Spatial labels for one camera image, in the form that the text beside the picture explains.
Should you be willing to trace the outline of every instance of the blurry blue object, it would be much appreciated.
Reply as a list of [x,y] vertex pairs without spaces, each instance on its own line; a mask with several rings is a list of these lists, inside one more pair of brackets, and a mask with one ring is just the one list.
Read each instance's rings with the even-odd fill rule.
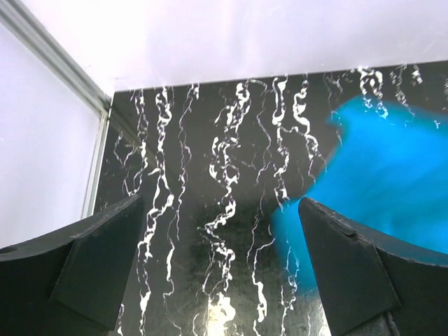
[[[306,196],[388,235],[448,253],[448,118],[388,102],[384,110],[367,108],[365,102],[356,97],[329,120],[342,126],[342,145]],[[299,287],[310,290],[316,280],[299,202],[279,207],[272,222],[280,257]]]

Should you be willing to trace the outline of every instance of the black panel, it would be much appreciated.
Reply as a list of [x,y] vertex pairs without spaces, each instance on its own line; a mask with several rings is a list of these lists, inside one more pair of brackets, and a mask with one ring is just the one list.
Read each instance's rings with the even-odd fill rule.
[[[300,284],[277,258],[270,214],[314,184],[342,134],[326,120],[361,88],[446,113],[447,78],[448,62],[437,62],[117,93],[113,111],[127,116],[134,142],[109,129],[96,210],[138,190],[148,215],[111,334],[219,335],[225,326],[226,335],[327,335],[319,298],[298,295]],[[239,115],[247,97],[250,108]],[[306,127],[294,118],[298,99],[318,140],[313,162]],[[272,122],[281,102],[283,129]],[[241,124],[230,130],[228,109],[238,103]],[[289,161],[278,174],[284,150]]]

